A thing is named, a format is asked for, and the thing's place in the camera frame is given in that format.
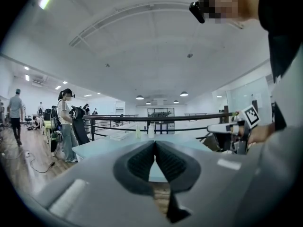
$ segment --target gray fabric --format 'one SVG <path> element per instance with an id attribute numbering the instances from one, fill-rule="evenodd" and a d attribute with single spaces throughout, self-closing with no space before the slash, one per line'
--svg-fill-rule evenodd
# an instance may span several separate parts
<path id="1" fill-rule="evenodd" d="M 76 154 L 73 152 L 72 148 L 78 146 L 74 132 L 70 124 L 62 124 L 61 129 L 63 137 L 63 150 L 65 154 L 66 161 L 72 161 L 76 158 Z"/>
<path id="2" fill-rule="evenodd" d="M 10 117 L 20 118 L 20 109 L 22 109 L 22 100 L 19 96 L 15 95 L 9 100 Z"/>

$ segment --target glass wall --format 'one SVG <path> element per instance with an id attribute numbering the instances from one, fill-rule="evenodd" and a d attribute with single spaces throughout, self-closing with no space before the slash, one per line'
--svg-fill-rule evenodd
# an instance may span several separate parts
<path id="1" fill-rule="evenodd" d="M 229 112 L 240 111 L 251 105 L 253 101 L 256 101 L 258 105 L 258 114 L 261 118 L 259 125 L 272 122 L 270 92 L 265 77 L 242 87 L 226 91 L 226 94 Z"/>

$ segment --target jeans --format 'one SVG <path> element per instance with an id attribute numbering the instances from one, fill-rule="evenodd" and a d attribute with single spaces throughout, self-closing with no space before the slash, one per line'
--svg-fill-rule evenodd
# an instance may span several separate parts
<path id="1" fill-rule="evenodd" d="M 71 125 L 62 124 L 61 133 L 63 137 L 63 150 L 65 154 L 65 160 L 72 161 L 76 158 L 76 154 L 73 152 L 72 148 L 78 146 L 78 143 L 74 132 L 72 131 Z"/>
<path id="2" fill-rule="evenodd" d="M 11 118 L 10 122 L 14 131 L 15 139 L 16 141 L 18 141 L 20 140 L 20 133 L 21 133 L 20 118 Z"/>

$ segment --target metal post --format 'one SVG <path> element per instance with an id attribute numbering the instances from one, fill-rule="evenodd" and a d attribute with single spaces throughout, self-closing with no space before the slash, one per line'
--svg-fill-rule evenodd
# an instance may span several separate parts
<path id="1" fill-rule="evenodd" d="M 90 120 L 90 132 L 91 132 L 91 139 L 94 141 L 95 140 L 95 120 L 94 119 L 91 119 Z"/>

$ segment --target white ceiling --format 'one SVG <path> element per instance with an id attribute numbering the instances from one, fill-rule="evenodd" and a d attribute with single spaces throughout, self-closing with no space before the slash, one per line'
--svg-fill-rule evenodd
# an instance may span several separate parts
<path id="1" fill-rule="evenodd" d="M 29 75 L 30 81 L 28 83 L 31 83 L 35 87 L 42 87 L 43 89 L 50 90 L 53 92 L 58 92 L 66 88 L 69 88 L 72 90 L 72 92 L 76 95 L 77 98 L 87 99 L 87 100 L 105 97 L 102 94 L 97 95 L 97 92 L 84 89 L 76 85 L 72 85 L 71 83 L 63 84 L 64 80 L 50 77 L 39 71 L 33 69 L 26 70 L 24 68 L 24 65 L 17 63 L 16 61 L 12 61 L 7 58 L 3 58 L 1 56 L 0 59 L 1 59 L 1 63 L 5 63 L 6 65 L 9 65 L 9 68 L 11 68 L 14 77 L 26 81 L 25 75 Z"/>
<path id="2" fill-rule="evenodd" d="M 183 104 L 224 85 L 209 61 L 250 25 L 201 25 L 188 11 L 192 1 L 50 0 L 42 10 L 32 0 L 16 26 L 32 46 L 14 55 L 48 75 L 60 70 L 73 84 L 137 105 L 161 97 L 167 105 Z M 42 58 L 43 52 L 49 55 Z M 145 100 L 136 101 L 138 94 Z"/>

